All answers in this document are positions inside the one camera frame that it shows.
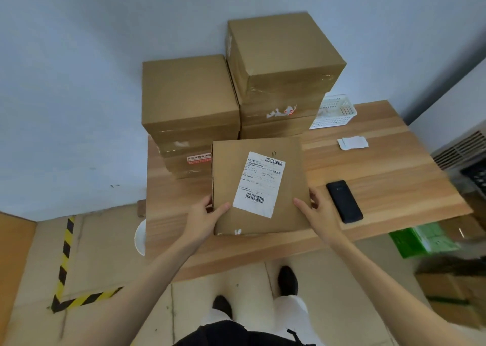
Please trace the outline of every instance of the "white bowl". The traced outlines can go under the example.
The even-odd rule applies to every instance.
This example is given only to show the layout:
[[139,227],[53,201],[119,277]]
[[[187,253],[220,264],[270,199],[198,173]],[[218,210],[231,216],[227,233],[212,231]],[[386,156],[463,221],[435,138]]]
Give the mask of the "white bowl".
[[145,256],[145,220],[140,223],[135,231],[135,248],[137,251]]

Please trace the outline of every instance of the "person's right arm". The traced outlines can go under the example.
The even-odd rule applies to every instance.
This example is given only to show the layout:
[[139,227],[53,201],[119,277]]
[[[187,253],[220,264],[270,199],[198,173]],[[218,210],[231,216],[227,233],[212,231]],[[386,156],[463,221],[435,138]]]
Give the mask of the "person's right arm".
[[474,345],[460,331],[417,300],[364,255],[343,233],[329,196],[310,188],[313,206],[299,199],[294,204],[305,214],[313,230],[331,247],[368,295],[400,346]]

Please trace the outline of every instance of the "white appliance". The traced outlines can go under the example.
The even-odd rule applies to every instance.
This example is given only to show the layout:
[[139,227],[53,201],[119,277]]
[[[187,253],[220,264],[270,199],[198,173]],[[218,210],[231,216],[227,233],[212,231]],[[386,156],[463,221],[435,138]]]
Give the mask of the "white appliance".
[[486,60],[409,127],[460,192],[479,191],[460,171],[486,158]]

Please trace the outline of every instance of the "hazard floor tape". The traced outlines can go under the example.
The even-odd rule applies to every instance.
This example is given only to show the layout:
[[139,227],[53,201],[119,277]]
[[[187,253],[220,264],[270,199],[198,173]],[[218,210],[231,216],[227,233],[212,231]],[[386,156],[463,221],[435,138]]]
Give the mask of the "hazard floor tape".
[[64,287],[66,285],[66,277],[68,275],[68,263],[69,256],[72,247],[72,233],[74,231],[74,219],[75,216],[68,218],[68,225],[64,233],[64,245],[62,249],[62,262],[59,268],[59,278],[57,282],[56,293],[54,299],[52,299],[51,310],[53,313],[61,312],[66,309],[71,309],[76,306],[88,305],[94,303],[95,301],[101,301],[109,299],[118,293],[123,287],[118,287],[114,290],[103,291],[96,294],[86,294],[78,296],[76,299],[66,300],[61,302],[62,294],[64,292]]

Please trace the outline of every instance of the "person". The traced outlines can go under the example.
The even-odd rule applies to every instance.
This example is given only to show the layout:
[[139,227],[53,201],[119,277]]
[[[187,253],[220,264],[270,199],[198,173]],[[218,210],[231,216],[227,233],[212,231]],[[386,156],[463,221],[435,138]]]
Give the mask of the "person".
[[[460,331],[413,297],[346,238],[329,196],[316,188],[310,188],[310,195],[312,208],[299,199],[294,199],[294,204],[324,244],[349,268],[401,346],[472,345]],[[230,208],[226,203],[208,213],[206,207],[210,200],[211,196],[206,196],[194,204],[189,209],[182,236],[145,268],[139,278],[114,296],[99,319],[65,337],[61,345],[129,346],[180,267],[213,233],[218,218]],[[247,331],[231,320],[230,304],[218,296],[203,325],[176,345],[322,345],[303,300],[297,296],[298,282],[289,267],[280,270],[278,284],[281,297],[274,303],[276,329],[273,331]]]

